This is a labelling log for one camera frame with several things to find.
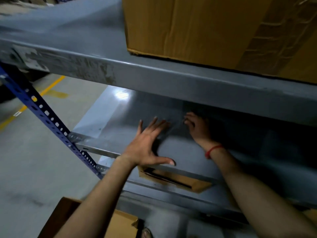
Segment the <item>gray floor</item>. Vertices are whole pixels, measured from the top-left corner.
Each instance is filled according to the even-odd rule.
[[[48,75],[34,86],[43,90],[59,78]],[[72,130],[106,85],[66,77],[45,95],[54,112]],[[0,122],[22,107],[15,99],[0,104]],[[35,116],[26,110],[0,130],[1,237],[37,237],[62,196],[85,197],[98,178]],[[98,161],[100,156],[93,155]],[[249,227],[224,229],[182,208],[123,193],[118,209],[145,220],[154,237],[254,237]]]

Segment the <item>right hand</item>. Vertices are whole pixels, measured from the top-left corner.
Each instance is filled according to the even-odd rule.
[[[208,123],[202,117],[197,116],[193,112],[189,112],[185,115],[184,124],[188,126],[189,133],[205,152],[214,146],[220,145],[220,143],[212,140]]]

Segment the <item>cardboard box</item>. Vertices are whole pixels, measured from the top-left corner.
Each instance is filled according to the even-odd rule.
[[[317,83],[315,0],[122,0],[129,52]]]
[[[74,200],[66,197],[61,198],[48,221],[42,228],[38,238],[53,238],[81,202],[81,200]],[[104,237],[135,238],[138,232],[138,221],[137,216],[115,210]]]
[[[212,186],[212,183],[181,176],[171,172],[138,166],[139,176],[163,185],[173,185],[191,192],[201,193]]]

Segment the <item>red string bracelet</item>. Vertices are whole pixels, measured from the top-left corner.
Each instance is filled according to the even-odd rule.
[[[210,159],[211,159],[210,153],[211,153],[214,149],[216,149],[216,148],[223,148],[223,146],[220,144],[220,145],[216,145],[216,146],[212,147],[210,150],[208,150],[208,151],[205,153],[205,157],[210,160]]]

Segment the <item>perforated metal post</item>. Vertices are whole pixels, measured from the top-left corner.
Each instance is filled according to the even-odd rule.
[[[67,135],[69,129],[63,124],[58,116],[53,112],[41,95],[33,88],[26,77],[17,67],[0,64],[0,78],[17,97],[65,144],[98,178],[102,179],[102,174],[97,170],[96,162],[91,156],[69,141]]]

